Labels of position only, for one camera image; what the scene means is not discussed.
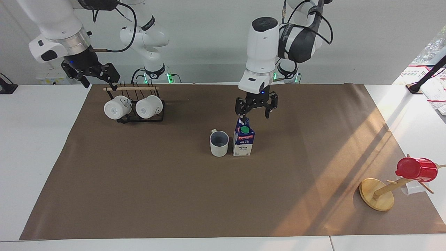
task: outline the brown paper mat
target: brown paper mat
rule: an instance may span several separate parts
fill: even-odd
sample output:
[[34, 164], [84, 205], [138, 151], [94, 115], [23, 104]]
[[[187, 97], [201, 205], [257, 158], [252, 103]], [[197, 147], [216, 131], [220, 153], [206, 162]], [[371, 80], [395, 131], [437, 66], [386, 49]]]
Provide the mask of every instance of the brown paper mat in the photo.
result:
[[444, 233], [426, 193], [374, 211], [357, 187], [395, 179], [404, 155], [362, 85], [281, 85], [249, 114], [249, 157], [216, 158], [233, 134], [236, 86], [161, 86], [161, 123], [108, 119], [95, 85], [22, 233], [27, 239]]

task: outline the white mug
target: white mug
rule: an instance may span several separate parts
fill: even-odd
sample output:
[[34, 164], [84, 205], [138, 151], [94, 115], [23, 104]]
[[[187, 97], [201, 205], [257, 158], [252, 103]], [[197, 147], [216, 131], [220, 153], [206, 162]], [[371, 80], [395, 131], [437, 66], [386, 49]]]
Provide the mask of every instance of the white mug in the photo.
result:
[[104, 112], [111, 119], [120, 119], [132, 111], [132, 100], [125, 96], [116, 96], [104, 105]]
[[401, 191], [403, 191], [403, 194], [405, 195], [411, 195], [417, 192], [426, 192], [427, 190], [418, 181], [412, 180], [402, 186]]
[[213, 129], [209, 137], [211, 143], [211, 152], [216, 157], [223, 157], [227, 153], [227, 146], [229, 144], [229, 136], [223, 131]]
[[163, 110], [163, 102], [155, 95], [150, 95], [136, 104], [136, 113], [141, 118], [150, 118]]

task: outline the milk carton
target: milk carton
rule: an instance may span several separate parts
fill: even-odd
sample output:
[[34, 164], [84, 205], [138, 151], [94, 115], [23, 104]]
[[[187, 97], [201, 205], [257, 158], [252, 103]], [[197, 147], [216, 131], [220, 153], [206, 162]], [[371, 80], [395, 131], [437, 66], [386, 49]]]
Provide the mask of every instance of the milk carton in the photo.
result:
[[254, 130], [249, 127], [249, 119], [246, 118], [245, 123], [238, 119], [232, 144], [234, 156], [249, 156], [251, 154], [254, 135]]

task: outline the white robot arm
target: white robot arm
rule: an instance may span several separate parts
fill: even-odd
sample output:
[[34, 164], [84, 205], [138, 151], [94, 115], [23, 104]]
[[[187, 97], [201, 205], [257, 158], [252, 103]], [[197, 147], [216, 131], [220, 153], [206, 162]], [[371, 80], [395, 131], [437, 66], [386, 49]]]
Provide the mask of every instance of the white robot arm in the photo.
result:
[[254, 108], [265, 107], [267, 118], [269, 112], [277, 108], [277, 94], [269, 92], [277, 56], [284, 59], [283, 65], [278, 66], [279, 72], [296, 74], [298, 64], [310, 59], [323, 40], [331, 43], [318, 33], [321, 20], [324, 19], [324, 4], [331, 1], [288, 0], [291, 7], [307, 16], [306, 25], [279, 24], [272, 17], [260, 17], [252, 22], [248, 32], [246, 70], [239, 82], [239, 89], [247, 94], [245, 99], [237, 98], [235, 103], [235, 113], [242, 120]]
[[[111, 63], [102, 65], [91, 46], [89, 34], [74, 15], [69, 0], [17, 0], [40, 31], [29, 48], [38, 62], [64, 58], [61, 64], [70, 78], [76, 78], [87, 88], [90, 82], [85, 76], [104, 80], [116, 89], [120, 75]], [[78, 0], [85, 9], [114, 10], [118, 0]]]
[[[125, 0], [124, 2], [135, 10], [137, 17], [136, 36], [130, 48], [142, 57], [147, 78], [158, 79], [165, 72], [166, 67], [156, 48], [166, 46], [169, 43], [169, 36], [155, 21], [146, 0]], [[125, 15], [129, 20], [132, 19], [133, 15], [130, 11]], [[125, 45], [130, 44], [132, 36], [133, 27], [124, 27], [120, 32], [121, 41]]]

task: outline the green bottle cap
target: green bottle cap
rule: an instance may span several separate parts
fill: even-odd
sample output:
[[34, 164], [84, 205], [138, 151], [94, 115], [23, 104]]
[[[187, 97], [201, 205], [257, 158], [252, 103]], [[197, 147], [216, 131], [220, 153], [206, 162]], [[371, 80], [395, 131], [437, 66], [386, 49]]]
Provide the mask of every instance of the green bottle cap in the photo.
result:
[[247, 126], [242, 126], [240, 129], [242, 130], [242, 133], [244, 133], [244, 134], [249, 133], [249, 127], [247, 127]]

